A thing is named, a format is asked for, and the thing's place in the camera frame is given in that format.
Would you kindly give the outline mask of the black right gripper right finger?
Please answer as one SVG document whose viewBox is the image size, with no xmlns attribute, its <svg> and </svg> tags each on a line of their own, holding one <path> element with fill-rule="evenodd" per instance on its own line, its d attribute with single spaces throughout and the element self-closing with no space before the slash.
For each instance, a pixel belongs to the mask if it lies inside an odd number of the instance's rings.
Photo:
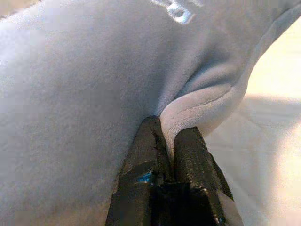
<svg viewBox="0 0 301 226">
<path fill-rule="evenodd" d="M 174 175 L 185 185 L 176 205 L 179 226 L 243 225 L 225 176 L 196 127 L 174 139 Z"/>
</svg>

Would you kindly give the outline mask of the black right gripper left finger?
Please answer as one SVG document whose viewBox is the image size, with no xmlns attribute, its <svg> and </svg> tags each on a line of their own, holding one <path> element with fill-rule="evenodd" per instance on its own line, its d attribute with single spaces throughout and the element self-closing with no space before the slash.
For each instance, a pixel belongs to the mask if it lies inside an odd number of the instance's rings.
<svg viewBox="0 0 301 226">
<path fill-rule="evenodd" d="M 145 118 L 129 148 L 111 196 L 107 226 L 169 226 L 171 210 L 160 187 L 173 180 L 157 116 Z"/>
</svg>

